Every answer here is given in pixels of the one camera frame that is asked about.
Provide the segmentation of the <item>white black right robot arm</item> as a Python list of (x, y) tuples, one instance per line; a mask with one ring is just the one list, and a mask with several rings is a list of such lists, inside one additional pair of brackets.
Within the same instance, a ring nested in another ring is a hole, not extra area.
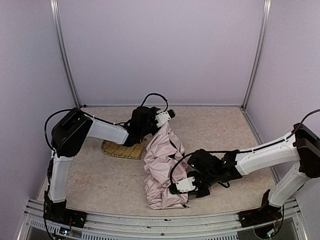
[(228, 183), (258, 170), (293, 162), (285, 176), (264, 194), (262, 207), (280, 208), (310, 179), (320, 176), (320, 139), (304, 124), (292, 132), (260, 146), (234, 150), (218, 158), (199, 149), (188, 159), (193, 169), (187, 174), (185, 191), (199, 191), (216, 183)]

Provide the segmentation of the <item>pink and black umbrella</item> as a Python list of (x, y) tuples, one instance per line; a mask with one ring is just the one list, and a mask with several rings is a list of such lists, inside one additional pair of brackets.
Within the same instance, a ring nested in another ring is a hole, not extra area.
[(172, 167), (185, 155), (185, 148), (169, 123), (165, 123), (146, 147), (144, 192), (149, 207), (153, 210), (183, 209), (188, 194), (171, 194), (169, 191)]

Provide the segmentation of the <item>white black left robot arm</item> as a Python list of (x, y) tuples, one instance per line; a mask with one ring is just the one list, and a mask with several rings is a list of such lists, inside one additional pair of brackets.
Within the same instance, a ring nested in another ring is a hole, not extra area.
[(77, 107), (67, 110), (66, 115), (51, 131), (51, 160), (47, 171), (48, 198), (53, 203), (66, 200), (70, 166), (86, 138), (132, 147), (145, 136), (155, 135), (160, 128), (161, 121), (156, 107), (137, 107), (131, 118), (120, 124), (94, 117)]

